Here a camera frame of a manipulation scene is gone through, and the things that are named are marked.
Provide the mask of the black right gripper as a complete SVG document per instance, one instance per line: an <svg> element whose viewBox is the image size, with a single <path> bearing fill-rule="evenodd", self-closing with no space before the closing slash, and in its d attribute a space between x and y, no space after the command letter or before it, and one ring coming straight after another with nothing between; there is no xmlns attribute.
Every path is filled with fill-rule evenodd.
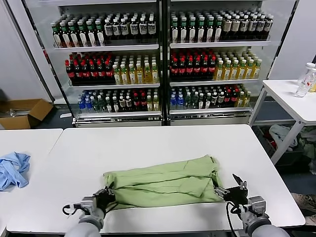
<svg viewBox="0 0 316 237"><path fill-rule="evenodd" d="M232 174L232 176L237 186L228 189L216 187L214 189L215 193L223 197L224 201L231 201L233 204L247 204L247 182L235 174Z"/></svg>

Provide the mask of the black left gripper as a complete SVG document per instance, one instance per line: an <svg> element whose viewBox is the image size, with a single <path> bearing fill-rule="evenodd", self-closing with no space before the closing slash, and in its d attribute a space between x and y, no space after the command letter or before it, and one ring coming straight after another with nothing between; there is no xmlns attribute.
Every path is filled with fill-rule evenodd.
<svg viewBox="0 0 316 237"><path fill-rule="evenodd" d="M95 193L97 207L102 211L107 211L108 206L115 202L114 184L112 182L108 187L104 187Z"/></svg>

